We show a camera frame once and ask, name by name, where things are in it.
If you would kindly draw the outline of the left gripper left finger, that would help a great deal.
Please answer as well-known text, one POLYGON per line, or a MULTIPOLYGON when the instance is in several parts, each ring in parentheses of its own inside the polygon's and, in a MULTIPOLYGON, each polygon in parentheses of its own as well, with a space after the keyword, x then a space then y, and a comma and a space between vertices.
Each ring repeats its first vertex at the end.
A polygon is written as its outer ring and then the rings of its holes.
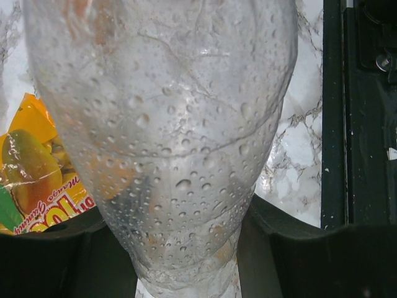
POLYGON ((1 235, 1 297, 134 297, 128 253, 100 214, 1 235))

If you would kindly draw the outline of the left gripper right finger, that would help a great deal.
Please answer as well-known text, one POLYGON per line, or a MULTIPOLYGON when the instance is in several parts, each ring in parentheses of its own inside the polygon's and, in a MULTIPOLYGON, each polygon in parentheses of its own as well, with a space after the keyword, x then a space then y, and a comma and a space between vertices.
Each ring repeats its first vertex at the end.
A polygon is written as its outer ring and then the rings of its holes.
POLYGON ((323 230, 258 196, 237 250, 243 297, 395 297, 396 227, 323 230))

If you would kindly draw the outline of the clear plastic bottle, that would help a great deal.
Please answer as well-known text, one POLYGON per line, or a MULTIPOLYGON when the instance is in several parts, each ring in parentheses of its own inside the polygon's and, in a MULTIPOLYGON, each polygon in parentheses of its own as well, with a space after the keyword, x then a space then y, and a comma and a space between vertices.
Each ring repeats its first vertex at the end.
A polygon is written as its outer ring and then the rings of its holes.
POLYGON ((24 1, 29 70, 154 297, 223 297, 297 60, 294 1, 24 1))

